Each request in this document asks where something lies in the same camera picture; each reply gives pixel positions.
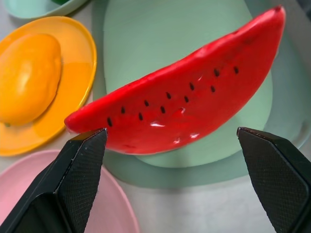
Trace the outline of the yellow mango toy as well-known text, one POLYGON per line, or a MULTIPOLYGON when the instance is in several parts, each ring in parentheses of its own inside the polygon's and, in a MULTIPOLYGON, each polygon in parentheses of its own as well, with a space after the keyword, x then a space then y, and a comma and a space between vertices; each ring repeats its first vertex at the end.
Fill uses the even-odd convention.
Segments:
POLYGON ((0 122, 20 126, 41 116, 61 78, 59 42, 48 34, 23 36, 0 54, 0 122))

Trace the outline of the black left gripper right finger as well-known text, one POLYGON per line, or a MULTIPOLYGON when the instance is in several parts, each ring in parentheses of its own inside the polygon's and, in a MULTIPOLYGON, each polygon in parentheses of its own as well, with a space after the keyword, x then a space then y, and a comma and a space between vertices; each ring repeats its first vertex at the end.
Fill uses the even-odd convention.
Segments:
POLYGON ((253 189, 276 233, 311 233, 311 161, 289 140, 237 129, 253 189))

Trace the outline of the large pale green tray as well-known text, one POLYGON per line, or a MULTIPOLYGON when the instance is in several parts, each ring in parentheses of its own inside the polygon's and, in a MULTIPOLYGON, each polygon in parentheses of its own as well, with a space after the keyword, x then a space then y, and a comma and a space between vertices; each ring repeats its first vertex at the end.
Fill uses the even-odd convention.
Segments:
MULTIPOLYGON (((294 0, 94 0, 98 49, 93 98, 98 99, 183 58, 282 4, 288 25, 300 16, 294 0)), ((145 188, 181 188, 247 175, 236 135, 240 126, 270 132, 301 147, 311 139, 311 54, 287 30, 269 75, 251 100, 218 130, 186 147, 150 156, 106 151, 104 166, 145 188)))

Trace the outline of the pale green plate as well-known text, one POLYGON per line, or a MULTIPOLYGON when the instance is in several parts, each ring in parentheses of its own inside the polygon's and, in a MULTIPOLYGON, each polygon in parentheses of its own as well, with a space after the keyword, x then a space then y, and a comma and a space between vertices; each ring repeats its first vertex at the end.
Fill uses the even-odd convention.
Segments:
POLYGON ((69 0, 58 5, 51 0, 2 0, 5 10, 19 19, 37 19, 49 16, 66 16, 88 0, 69 0))

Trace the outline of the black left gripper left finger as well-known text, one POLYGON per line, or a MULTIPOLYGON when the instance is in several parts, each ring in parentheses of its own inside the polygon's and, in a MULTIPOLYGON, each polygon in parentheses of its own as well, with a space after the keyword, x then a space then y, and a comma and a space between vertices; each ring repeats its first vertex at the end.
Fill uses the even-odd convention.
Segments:
POLYGON ((31 182, 0 233, 84 233, 101 176, 106 129, 82 133, 31 182))

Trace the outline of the yellow plate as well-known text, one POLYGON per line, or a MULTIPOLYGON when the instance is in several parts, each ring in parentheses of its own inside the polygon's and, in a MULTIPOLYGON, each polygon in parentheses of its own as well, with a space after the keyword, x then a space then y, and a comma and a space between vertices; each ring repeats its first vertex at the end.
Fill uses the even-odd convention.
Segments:
POLYGON ((33 33, 50 34, 58 40, 63 60, 57 94, 48 110, 36 121, 22 127, 0 123, 0 156, 30 152, 57 137, 64 119, 87 101, 97 65, 93 37, 79 21, 70 17, 45 17, 29 22, 0 41, 0 54, 15 40, 33 33))

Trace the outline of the pink plate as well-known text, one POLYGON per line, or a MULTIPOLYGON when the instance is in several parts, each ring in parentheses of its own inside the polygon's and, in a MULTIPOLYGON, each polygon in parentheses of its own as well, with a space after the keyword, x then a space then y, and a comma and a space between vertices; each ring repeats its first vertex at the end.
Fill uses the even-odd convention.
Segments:
MULTIPOLYGON (((0 224, 24 194, 34 178, 58 155, 43 150, 27 155, 0 174, 0 224)), ((85 233, 140 233, 133 208, 115 178, 101 170, 98 192, 85 233)))

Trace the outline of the red watermelon slice toy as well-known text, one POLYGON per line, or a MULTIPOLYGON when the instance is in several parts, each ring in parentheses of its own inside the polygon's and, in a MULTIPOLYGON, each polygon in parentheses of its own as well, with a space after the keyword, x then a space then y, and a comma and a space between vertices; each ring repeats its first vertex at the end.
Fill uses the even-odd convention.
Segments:
POLYGON ((284 32, 279 5, 183 59, 71 113, 74 133, 107 129, 107 148, 129 155, 175 150, 217 130, 265 81, 284 32))

